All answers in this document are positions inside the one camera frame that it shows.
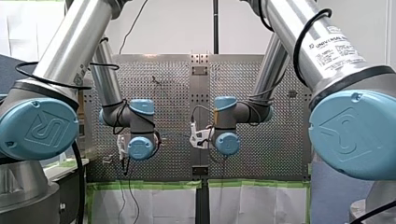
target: universal robots logo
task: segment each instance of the universal robots logo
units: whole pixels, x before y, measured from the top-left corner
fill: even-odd
[[[58,147],[68,126],[67,119],[39,110],[25,140],[47,147]]]

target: label sticker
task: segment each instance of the label sticker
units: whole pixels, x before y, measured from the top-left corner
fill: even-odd
[[[366,62],[344,35],[330,34],[307,43],[307,53],[323,73],[332,73],[346,64]]]
[[[332,34],[341,34],[341,29],[336,26],[328,26],[327,30]]]

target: green tape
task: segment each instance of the green tape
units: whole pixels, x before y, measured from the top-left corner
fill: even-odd
[[[224,179],[209,180],[210,188],[258,186],[287,189],[307,189],[309,182],[302,181],[276,181],[276,180],[249,180],[249,179]]]
[[[61,164],[59,164],[59,167],[77,167],[77,162],[76,160],[63,161]]]
[[[107,189],[199,189],[201,181],[179,181],[179,182],[148,182],[141,180],[131,180],[131,182],[122,180],[119,182],[108,183],[89,183],[90,190],[107,190]]]
[[[311,223],[311,184],[309,184],[306,190],[306,208],[305,208],[305,222],[306,224]]]
[[[89,186],[87,186],[87,193],[85,197],[87,199],[88,224],[92,224],[92,206],[94,193],[95,190],[92,190]]]
[[[308,174],[312,175],[312,163],[308,163]]]

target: vertical metal post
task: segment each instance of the vertical metal post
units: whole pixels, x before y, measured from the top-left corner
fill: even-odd
[[[214,54],[219,54],[219,0],[213,0]]]

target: black band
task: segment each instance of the black band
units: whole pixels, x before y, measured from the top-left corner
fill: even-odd
[[[149,134],[149,133],[154,133],[154,131],[151,131],[151,132],[131,132],[131,134]]]
[[[112,105],[102,105],[102,108],[108,108],[108,107],[112,107],[115,105],[122,105],[124,103],[123,100],[119,101],[118,103],[112,104]]]
[[[24,91],[32,91],[38,94],[42,94],[60,101],[63,101],[70,105],[75,111],[78,109],[78,103],[63,94],[60,94],[57,91],[52,91],[50,89],[37,86],[35,84],[27,83],[27,82],[15,82],[14,86],[12,89],[19,89],[19,90],[24,90]]]
[[[103,37],[103,38],[100,40],[99,44],[101,44],[103,41],[108,42],[108,37]]]
[[[215,127],[215,130],[220,130],[220,131],[235,131],[236,128],[216,128],[216,127]]]
[[[11,163],[15,163],[15,162],[20,162],[20,161],[14,160],[10,157],[0,158],[0,165],[11,164]]]
[[[247,121],[245,123],[249,123],[250,119],[251,119],[251,108],[250,108],[250,106],[248,106],[247,108],[248,108],[248,118],[247,118]]]
[[[358,73],[344,77],[343,79],[337,81],[336,83],[333,83],[330,87],[326,88],[324,91],[316,95],[315,98],[312,99],[312,101],[309,103],[309,108],[313,110],[315,106],[317,106],[320,103],[320,101],[322,101],[324,98],[328,97],[329,95],[335,92],[341,91],[348,86],[358,83],[368,77],[376,77],[385,74],[396,75],[395,71],[391,67],[386,65],[381,65],[381,66],[367,68]]]

